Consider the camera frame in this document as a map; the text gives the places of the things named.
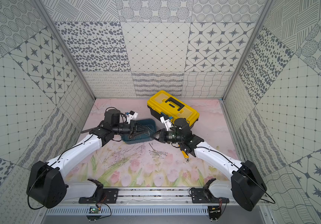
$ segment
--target yellow toolbox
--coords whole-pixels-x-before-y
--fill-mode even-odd
[[[152,96],[148,100],[147,105],[150,109],[150,113],[158,120],[164,115],[173,117],[173,119],[171,119],[172,122],[178,118],[185,118],[189,121],[190,128],[192,128],[199,118],[199,113],[196,110],[164,90],[161,90]]]

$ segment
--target black toolbox handle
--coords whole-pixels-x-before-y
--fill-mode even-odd
[[[177,105],[179,107],[178,111],[180,111],[184,107],[184,104],[182,104],[181,102],[173,99],[173,97],[169,97],[169,99],[167,99],[165,102],[169,102],[169,101],[171,101],[172,103],[174,103],[175,105]]]

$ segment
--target black mounting plate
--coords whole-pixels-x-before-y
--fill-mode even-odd
[[[105,196],[104,203],[106,204],[115,204],[118,198],[118,189],[117,188],[103,188],[103,193]],[[85,197],[79,198],[79,204],[95,204],[99,201],[88,200]]]
[[[204,189],[203,188],[191,188],[190,196],[192,197],[193,204],[201,204],[201,203],[219,203],[219,199],[217,197],[212,197],[210,200],[205,198]],[[222,203],[229,203],[229,199],[225,197],[220,198]]]

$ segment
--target red wire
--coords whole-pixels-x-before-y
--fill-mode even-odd
[[[219,198],[219,207],[218,208],[220,208],[222,205],[223,205],[223,202],[221,201],[221,198]]]

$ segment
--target patterned wall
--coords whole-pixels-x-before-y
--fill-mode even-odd
[[[265,2],[43,0],[100,98],[221,98]]]
[[[225,99],[278,223],[321,223],[321,0],[277,0]]]
[[[72,146],[92,105],[32,3],[0,1],[0,223],[29,222],[32,164]]]

